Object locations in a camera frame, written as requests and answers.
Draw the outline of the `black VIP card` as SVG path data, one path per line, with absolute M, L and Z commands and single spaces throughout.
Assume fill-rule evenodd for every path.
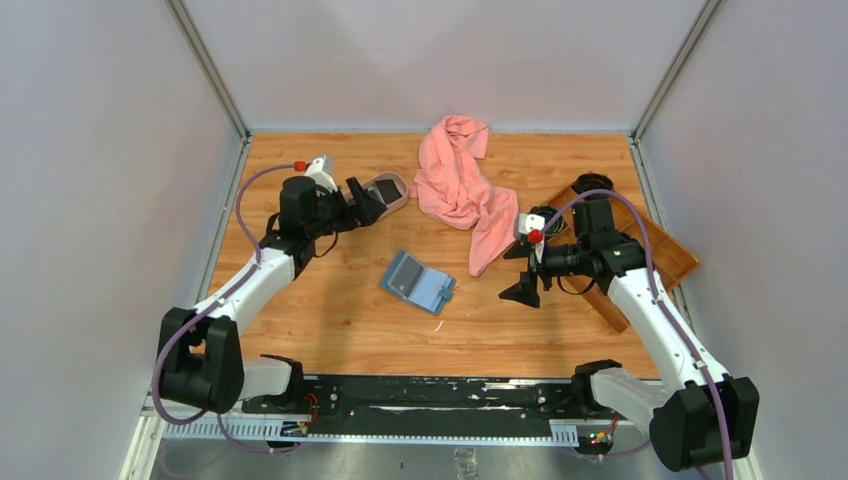
M 405 255 L 394 268 L 388 287 L 399 295 L 407 297 L 418 283 L 425 268 L 412 256 Z

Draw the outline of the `blue leather card holder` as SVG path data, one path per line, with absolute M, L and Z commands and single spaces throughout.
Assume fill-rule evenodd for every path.
M 456 279 L 442 271 L 424 265 L 412 256 L 425 270 L 412 292 L 407 297 L 403 297 L 388 287 L 388 280 L 400 259 L 405 255 L 412 256 L 403 250 L 394 256 L 380 280 L 380 286 L 397 299 L 431 315 L 439 316 L 445 305 L 453 297 Z

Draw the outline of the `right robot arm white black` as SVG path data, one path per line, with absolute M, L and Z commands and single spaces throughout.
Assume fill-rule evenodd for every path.
M 550 218 L 521 213 L 507 259 L 524 257 L 519 281 L 500 293 L 537 308 L 540 289 L 563 277 L 582 276 L 626 317 L 660 374 L 660 385 L 637 379 L 620 363 L 599 360 L 576 367 L 571 403 L 584 417 L 605 410 L 629 420 L 648 438 L 671 471 L 721 464 L 726 478 L 734 461 L 751 451 L 760 392 L 735 377 L 686 324 L 655 269 L 642 219 L 641 236 L 616 228 L 612 192 L 580 194 Z

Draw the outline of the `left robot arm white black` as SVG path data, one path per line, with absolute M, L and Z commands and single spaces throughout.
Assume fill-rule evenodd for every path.
M 224 414 L 237 402 L 268 400 L 283 413 L 306 400 L 303 366 L 279 355 L 244 358 L 240 337 L 249 323 L 316 257 L 317 239 L 370 226 L 401 199 L 388 180 L 346 181 L 347 193 L 308 176 L 286 179 L 279 210 L 240 272 L 191 308 L 174 307 L 162 319 L 152 396 L 159 413 L 166 400 Z

